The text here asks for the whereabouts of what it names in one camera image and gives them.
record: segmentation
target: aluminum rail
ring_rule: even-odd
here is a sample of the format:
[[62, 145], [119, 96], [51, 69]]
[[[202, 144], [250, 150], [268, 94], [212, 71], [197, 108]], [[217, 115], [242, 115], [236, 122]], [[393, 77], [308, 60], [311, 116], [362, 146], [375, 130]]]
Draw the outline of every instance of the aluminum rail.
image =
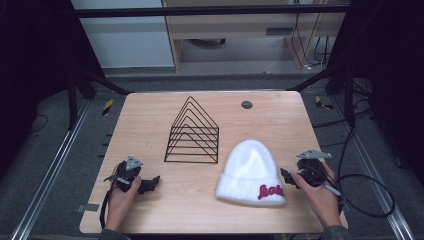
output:
[[41, 209], [43, 208], [44, 203], [47, 200], [47, 197], [49, 196], [51, 188], [53, 187], [53, 184], [55, 183], [56, 178], [59, 176], [60, 169], [62, 168], [63, 163], [65, 162], [65, 159], [71, 149], [71, 146], [74, 143], [74, 140], [87, 115], [87, 110], [90, 106], [90, 103], [91, 103], [91, 100], [83, 101], [83, 105], [81, 106], [81, 109], [78, 114], [79, 115], [78, 121], [76, 122], [74, 128], [69, 130], [68, 133], [66, 134], [65, 139], [62, 142], [62, 145], [60, 146], [59, 150], [56, 153], [55, 158], [53, 159], [53, 162], [50, 164], [50, 167], [46, 173], [46, 176], [44, 177], [43, 181], [38, 187], [37, 193], [32, 199], [29, 207], [27, 208], [24, 216], [20, 220], [18, 226], [13, 231], [11, 239], [24, 240], [28, 238], [31, 232], [31, 229], [34, 226], [34, 223], [37, 220], [37, 217], [40, 214]]
[[278, 14], [278, 13], [339, 13], [365, 11], [366, 6], [350, 4], [306, 4], [306, 5], [255, 5], [255, 6], [207, 6], [207, 7], [161, 7], [125, 9], [76, 9], [74, 11], [50, 11], [53, 16], [75, 16], [78, 18], [193, 16], [229, 14]]

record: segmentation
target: hand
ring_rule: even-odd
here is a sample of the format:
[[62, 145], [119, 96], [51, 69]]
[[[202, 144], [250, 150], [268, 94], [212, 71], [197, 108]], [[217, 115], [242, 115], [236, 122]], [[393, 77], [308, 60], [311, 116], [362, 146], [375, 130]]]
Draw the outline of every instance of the hand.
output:
[[141, 177], [137, 176], [127, 192], [123, 192], [120, 188], [115, 188], [115, 190], [113, 190], [108, 202], [108, 214], [105, 228], [120, 232], [119, 228], [134, 202], [140, 185]]
[[[334, 173], [330, 167], [325, 162], [323, 165], [327, 174], [334, 179]], [[328, 182], [318, 187], [311, 187], [299, 174], [291, 175], [297, 186], [306, 194], [312, 211], [318, 217], [322, 227], [341, 226], [337, 197], [324, 186]]]

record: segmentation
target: black wire rack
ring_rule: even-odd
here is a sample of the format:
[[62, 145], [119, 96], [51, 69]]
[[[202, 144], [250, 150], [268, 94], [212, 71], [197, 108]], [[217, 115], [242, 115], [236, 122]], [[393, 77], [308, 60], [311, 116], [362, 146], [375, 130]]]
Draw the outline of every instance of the black wire rack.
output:
[[171, 126], [165, 162], [218, 163], [219, 127], [188, 97]]

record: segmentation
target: knit hat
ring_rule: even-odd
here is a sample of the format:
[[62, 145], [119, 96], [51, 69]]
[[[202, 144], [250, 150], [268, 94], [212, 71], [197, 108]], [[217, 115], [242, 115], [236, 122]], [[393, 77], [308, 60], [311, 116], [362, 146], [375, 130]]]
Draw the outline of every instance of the knit hat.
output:
[[245, 140], [231, 151], [216, 196], [254, 206], [286, 202], [274, 159], [261, 142]]

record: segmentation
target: gray floor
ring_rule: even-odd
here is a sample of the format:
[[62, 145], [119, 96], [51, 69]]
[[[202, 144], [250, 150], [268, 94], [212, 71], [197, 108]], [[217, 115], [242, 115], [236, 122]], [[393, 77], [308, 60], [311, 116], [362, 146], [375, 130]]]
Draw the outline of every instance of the gray floor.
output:
[[[178, 73], [146, 74], [132, 78], [114, 76], [110, 80], [137, 92], [284, 89], [295, 86], [321, 69], [320, 65], [312, 67], [311, 70], [295, 68], [287, 45], [280, 38], [227, 39], [226, 44], [215, 46], [187, 41], [181, 59], [182, 65]], [[37, 215], [36, 222], [31, 226], [32, 238], [95, 237], [79, 231], [82, 213], [76, 212], [75, 208], [88, 201], [125, 97], [100, 85], [94, 85], [97, 97], [89, 101], [81, 129], [43, 208]], [[323, 103], [334, 106], [337, 106], [342, 98], [342, 94], [331, 98], [325, 96], [323, 86], [325, 80], [302, 92], [312, 124], [341, 118], [337, 109], [329, 110], [316, 106], [316, 95], [321, 96]], [[108, 116], [101, 116], [104, 104], [110, 98], [114, 99], [111, 111]], [[79, 99], [80, 106], [85, 103], [87, 101]], [[360, 102], [356, 111], [366, 108], [368, 104]], [[43, 100], [39, 104], [39, 114], [34, 122], [34, 132], [28, 135], [13, 167], [0, 183], [0, 236], [4, 239], [9, 238], [27, 211], [67, 134], [66, 92]], [[346, 125], [339, 123], [331, 127], [315, 128], [315, 133], [322, 150], [333, 154], [334, 157], [328, 162], [336, 169], [342, 145], [328, 145], [346, 139]], [[367, 114], [357, 120], [355, 136], [358, 139], [350, 141], [346, 149], [342, 175], [367, 173], [369, 165], [364, 163], [364, 154], [358, 150], [358, 145], [359, 148], [364, 147], [366, 158], [371, 159], [371, 165], [375, 167], [378, 176], [393, 192], [397, 211], [402, 218], [368, 217], [346, 205], [344, 210], [352, 235], [355, 239], [424, 239], [424, 229], [421, 227], [424, 214], [420, 207], [424, 200], [422, 185], [410, 170], [396, 167], [395, 156], [371, 115]], [[370, 187], [367, 181], [351, 179], [344, 184], [346, 194], [354, 203], [367, 211], [381, 213], [381, 199], [376, 197], [376, 190]], [[393, 230], [393, 226], [401, 224], [403, 220], [413, 238], [401, 237]], [[305, 239], [305, 235], [299, 234], [295, 239]]]

